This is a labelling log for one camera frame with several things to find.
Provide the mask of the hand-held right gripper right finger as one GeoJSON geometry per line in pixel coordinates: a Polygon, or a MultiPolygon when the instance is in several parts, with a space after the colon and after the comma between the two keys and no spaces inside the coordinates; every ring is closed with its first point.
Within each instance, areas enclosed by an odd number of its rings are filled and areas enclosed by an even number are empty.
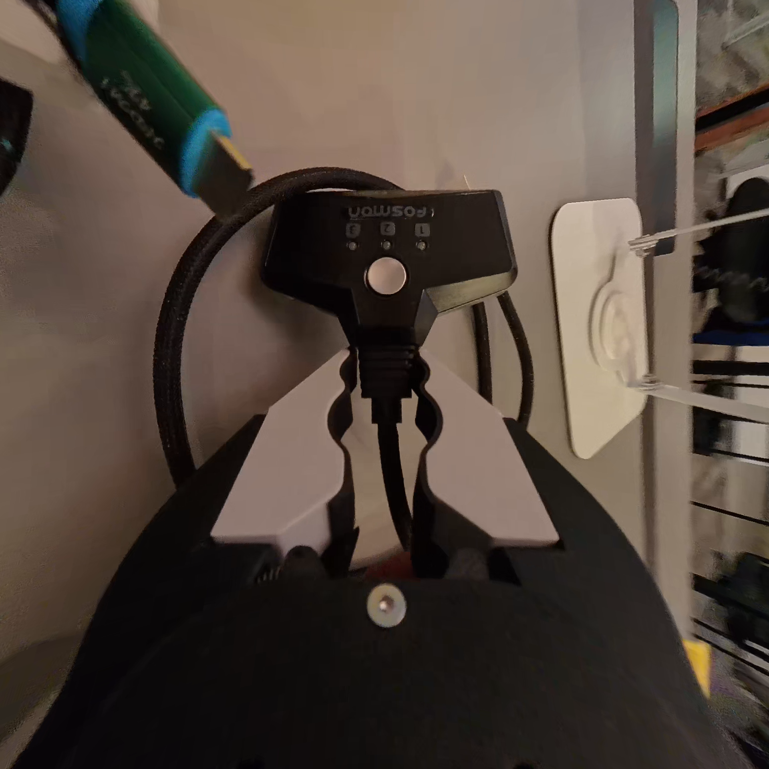
{"type": "Polygon", "coordinates": [[[424,437],[413,496],[411,562],[445,574],[473,550],[550,548],[560,537],[505,418],[433,354],[415,362],[415,423],[424,437]]]}

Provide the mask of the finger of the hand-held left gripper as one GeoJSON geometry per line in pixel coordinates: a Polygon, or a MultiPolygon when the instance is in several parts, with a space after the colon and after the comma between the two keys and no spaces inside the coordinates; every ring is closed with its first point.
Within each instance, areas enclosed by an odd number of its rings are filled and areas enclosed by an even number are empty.
{"type": "Polygon", "coordinates": [[[33,59],[80,66],[58,23],[53,1],[1,1],[2,66],[33,59]]]}

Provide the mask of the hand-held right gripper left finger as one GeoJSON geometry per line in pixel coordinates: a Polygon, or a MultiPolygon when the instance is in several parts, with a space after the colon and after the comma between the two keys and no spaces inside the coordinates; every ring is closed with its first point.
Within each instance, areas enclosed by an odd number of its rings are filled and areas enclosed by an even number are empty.
{"type": "Polygon", "coordinates": [[[259,544],[284,559],[311,548],[350,568],[355,523],[351,457],[355,353],[339,351],[267,412],[211,530],[217,544],[259,544]]]}

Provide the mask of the blue-flecked HDMI cable green plugs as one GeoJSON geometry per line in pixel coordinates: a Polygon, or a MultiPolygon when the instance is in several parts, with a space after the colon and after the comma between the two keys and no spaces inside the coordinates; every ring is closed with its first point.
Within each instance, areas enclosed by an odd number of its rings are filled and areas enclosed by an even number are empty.
{"type": "Polygon", "coordinates": [[[2,66],[2,193],[27,145],[34,97],[84,106],[87,85],[154,163],[220,219],[252,183],[226,113],[178,61],[150,21],[157,2],[58,1],[65,40],[80,66],[33,59],[2,66]]]}

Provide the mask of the black HDMI switch box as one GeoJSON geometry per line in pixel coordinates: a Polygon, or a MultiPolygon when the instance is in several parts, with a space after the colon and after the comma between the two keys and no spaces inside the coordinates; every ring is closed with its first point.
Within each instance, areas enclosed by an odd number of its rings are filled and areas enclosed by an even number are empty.
{"type": "Polygon", "coordinates": [[[313,191],[278,204],[261,268],[351,346],[419,348],[436,318],[517,277],[499,191],[313,191]]]}

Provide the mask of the wooden board stand white base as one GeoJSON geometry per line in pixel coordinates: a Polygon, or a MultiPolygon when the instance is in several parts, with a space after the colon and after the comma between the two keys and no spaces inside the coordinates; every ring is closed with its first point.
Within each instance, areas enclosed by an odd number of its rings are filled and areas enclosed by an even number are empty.
{"type": "Polygon", "coordinates": [[[644,260],[664,239],[767,217],[767,209],[643,236],[628,197],[563,205],[550,246],[572,452],[596,455],[649,396],[757,424],[767,406],[667,384],[650,369],[644,260]]]}

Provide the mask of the black office chair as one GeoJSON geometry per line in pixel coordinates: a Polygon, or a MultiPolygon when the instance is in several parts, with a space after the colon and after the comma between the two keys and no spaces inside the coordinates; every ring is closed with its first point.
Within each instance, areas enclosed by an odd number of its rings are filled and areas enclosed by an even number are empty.
{"type": "Polygon", "coordinates": [[[717,302],[693,343],[767,347],[768,217],[720,226],[699,245],[691,287],[717,302]]]}

